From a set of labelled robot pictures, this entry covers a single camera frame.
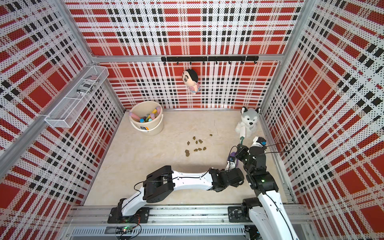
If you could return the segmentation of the green white scrub brush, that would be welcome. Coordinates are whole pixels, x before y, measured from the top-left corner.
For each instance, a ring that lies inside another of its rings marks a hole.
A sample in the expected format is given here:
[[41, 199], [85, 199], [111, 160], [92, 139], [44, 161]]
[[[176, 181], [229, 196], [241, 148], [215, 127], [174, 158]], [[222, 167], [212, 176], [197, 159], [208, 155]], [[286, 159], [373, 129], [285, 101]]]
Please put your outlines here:
[[239, 128], [239, 135], [240, 135], [240, 145], [243, 145], [243, 141], [247, 136], [247, 128], [245, 126], [242, 126]]

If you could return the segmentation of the purple pointed trowel pink handle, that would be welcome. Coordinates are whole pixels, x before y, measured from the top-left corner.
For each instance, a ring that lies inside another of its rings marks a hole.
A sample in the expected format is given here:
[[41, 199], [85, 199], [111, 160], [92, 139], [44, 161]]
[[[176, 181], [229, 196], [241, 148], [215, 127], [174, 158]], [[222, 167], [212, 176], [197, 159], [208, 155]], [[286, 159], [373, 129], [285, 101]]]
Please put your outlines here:
[[131, 118], [133, 118], [135, 121], [137, 121], [137, 122], [140, 122], [141, 121], [141, 118], [140, 117], [138, 117], [136, 114], [134, 114], [134, 113], [132, 113], [132, 112], [129, 112], [129, 116], [131, 117]]

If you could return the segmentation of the purple trowel pink handle back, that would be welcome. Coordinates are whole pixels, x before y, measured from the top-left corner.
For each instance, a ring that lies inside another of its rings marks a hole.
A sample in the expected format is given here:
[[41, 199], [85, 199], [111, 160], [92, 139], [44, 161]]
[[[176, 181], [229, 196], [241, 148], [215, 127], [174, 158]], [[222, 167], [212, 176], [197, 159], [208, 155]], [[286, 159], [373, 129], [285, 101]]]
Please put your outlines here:
[[158, 117], [158, 116], [161, 115], [162, 107], [161, 107], [161, 106], [157, 106], [157, 107], [156, 107], [156, 110], [157, 110], [156, 117]]

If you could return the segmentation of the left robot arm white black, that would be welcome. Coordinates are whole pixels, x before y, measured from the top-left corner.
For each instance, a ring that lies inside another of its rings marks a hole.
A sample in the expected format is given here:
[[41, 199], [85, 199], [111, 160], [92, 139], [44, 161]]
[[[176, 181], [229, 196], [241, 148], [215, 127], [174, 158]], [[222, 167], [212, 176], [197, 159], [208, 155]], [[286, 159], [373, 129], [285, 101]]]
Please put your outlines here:
[[146, 204], [159, 203], [172, 192], [180, 190], [203, 190], [221, 192], [227, 187], [238, 187], [244, 183], [244, 175], [238, 168], [218, 170], [210, 168], [204, 173], [181, 173], [171, 166], [163, 166], [147, 175], [141, 188], [128, 199], [120, 199], [111, 209], [109, 224], [122, 224], [134, 219], [147, 222]]

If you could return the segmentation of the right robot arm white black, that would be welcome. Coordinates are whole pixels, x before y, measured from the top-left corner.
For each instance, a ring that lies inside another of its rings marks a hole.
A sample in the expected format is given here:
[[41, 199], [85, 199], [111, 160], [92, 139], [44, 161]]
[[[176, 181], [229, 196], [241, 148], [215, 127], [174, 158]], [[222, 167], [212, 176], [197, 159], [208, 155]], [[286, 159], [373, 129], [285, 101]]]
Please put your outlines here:
[[243, 200], [244, 215], [255, 225], [262, 240], [298, 240], [278, 185], [267, 171], [265, 149], [263, 146], [237, 146], [235, 157], [243, 163], [246, 179], [256, 194], [254, 198]]

